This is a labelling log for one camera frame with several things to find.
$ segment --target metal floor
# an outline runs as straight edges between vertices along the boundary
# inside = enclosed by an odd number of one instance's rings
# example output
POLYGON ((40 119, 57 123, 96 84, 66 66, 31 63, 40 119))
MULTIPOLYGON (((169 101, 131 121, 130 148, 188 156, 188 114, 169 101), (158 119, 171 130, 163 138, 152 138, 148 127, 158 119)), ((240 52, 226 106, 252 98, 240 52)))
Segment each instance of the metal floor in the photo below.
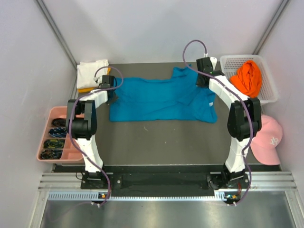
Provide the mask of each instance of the metal floor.
POLYGON ((295 228, 284 192, 250 192, 236 208, 223 202, 110 201, 85 204, 57 222, 79 201, 49 201, 42 228, 295 228))
MULTIPOLYGON (((170 78, 183 63, 116 64, 125 77, 170 78)), ((228 157, 229 109, 218 97, 216 123, 201 121, 110 122, 109 106, 97 109, 96 143, 106 165, 223 164, 228 157)), ((248 163, 259 163, 248 153, 248 163)))

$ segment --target pink organizer tray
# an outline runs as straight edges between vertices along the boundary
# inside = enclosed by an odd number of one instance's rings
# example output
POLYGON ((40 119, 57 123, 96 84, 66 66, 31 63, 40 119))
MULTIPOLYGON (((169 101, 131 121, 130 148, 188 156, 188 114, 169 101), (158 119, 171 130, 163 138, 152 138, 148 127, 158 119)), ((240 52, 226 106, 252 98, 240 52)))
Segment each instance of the pink organizer tray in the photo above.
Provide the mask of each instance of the pink organizer tray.
POLYGON ((48 134, 48 131, 51 128, 54 128, 52 126, 52 120, 56 119, 56 118, 66 118, 67 117, 67 107, 63 106, 63 107, 54 107, 52 108, 48 120, 47 120, 47 124, 46 127, 44 129, 44 133, 42 135, 42 139, 40 142, 40 147, 37 153, 37 159, 38 161, 42 161, 42 162, 47 162, 47 163, 57 163, 57 164, 76 164, 76 163, 84 163, 84 159, 82 154, 72 145, 72 142, 70 140, 69 135, 67 134, 66 138, 60 138, 65 140, 65 144, 64 147, 62 149, 62 155, 60 159, 41 159, 40 154, 41 152, 44 150, 43 148, 43 143, 45 140, 47 139, 54 139, 53 137, 51 137, 48 134))

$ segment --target folded white towel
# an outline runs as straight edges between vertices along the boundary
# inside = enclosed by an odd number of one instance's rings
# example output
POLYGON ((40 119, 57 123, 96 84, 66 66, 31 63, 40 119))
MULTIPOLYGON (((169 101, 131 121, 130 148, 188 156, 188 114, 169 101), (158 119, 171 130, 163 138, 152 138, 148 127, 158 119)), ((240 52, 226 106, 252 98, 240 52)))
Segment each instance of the folded white towel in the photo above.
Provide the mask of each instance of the folded white towel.
MULTIPOLYGON (((98 60, 93 63, 83 63, 81 62, 79 65, 77 65, 77 89, 86 89, 86 88, 92 88, 92 87, 98 87, 99 81, 96 83, 94 81, 94 74, 96 70, 98 70, 101 67, 108 66, 108 60, 98 60)), ((108 72, 108 68, 104 68, 100 70, 96 77, 106 75, 108 72)))

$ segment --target white wall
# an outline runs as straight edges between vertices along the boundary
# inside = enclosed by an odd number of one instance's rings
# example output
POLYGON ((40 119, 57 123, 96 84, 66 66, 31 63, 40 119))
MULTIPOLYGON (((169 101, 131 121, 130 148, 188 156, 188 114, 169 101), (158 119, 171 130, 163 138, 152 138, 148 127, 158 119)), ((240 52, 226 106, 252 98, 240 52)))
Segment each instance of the white wall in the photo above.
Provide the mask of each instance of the white wall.
POLYGON ((33 0, 0 3, 0 227, 29 221, 41 173, 36 161, 53 106, 66 105, 75 71, 33 0))
POLYGON ((44 0, 76 61, 182 62, 251 54, 281 0, 44 0), (203 55, 193 45, 189 61, 203 55))
POLYGON ((273 74, 280 98, 266 105, 266 114, 282 125, 277 147, 283 168, 292 171, 304 200, 304 1, 293 0, 263 47, 262 55, 273 74))

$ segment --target plastic basket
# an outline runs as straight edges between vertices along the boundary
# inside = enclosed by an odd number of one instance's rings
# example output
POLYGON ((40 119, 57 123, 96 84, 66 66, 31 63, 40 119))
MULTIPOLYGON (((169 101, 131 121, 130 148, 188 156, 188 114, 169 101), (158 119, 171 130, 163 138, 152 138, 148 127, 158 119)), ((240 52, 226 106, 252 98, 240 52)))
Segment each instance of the plastic basket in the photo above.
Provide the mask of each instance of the plastic basket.
POLYGON ((274 84, 272 75, 268 69, 266 61, 257 55, 237 55, 237 56, 222 56, 220 66, 222 72, 229 79, 233 75, 237 74, 237 70, 247 61, 253 60, 262 72, 262 88, 257 96, 261 102, 261 105, 275 102, 278 100, 278 93, 274 84))

